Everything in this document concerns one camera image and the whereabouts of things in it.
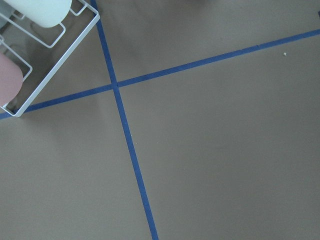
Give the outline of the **pink cup in rack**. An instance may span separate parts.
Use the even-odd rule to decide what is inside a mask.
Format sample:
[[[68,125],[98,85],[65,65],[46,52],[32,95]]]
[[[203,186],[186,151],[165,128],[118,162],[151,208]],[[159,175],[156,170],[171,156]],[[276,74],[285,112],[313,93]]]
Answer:
[[[13,100],[21,90],[23,73],[6,55],[0,53],[0,105]]]

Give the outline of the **white cup in rack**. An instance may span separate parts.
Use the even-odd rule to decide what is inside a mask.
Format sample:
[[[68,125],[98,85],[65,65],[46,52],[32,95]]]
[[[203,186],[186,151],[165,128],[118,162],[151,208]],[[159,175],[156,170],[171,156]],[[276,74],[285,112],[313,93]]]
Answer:
[[[43,28],[61,23],[72,5],[72,0],[5,0],[15,10]]]

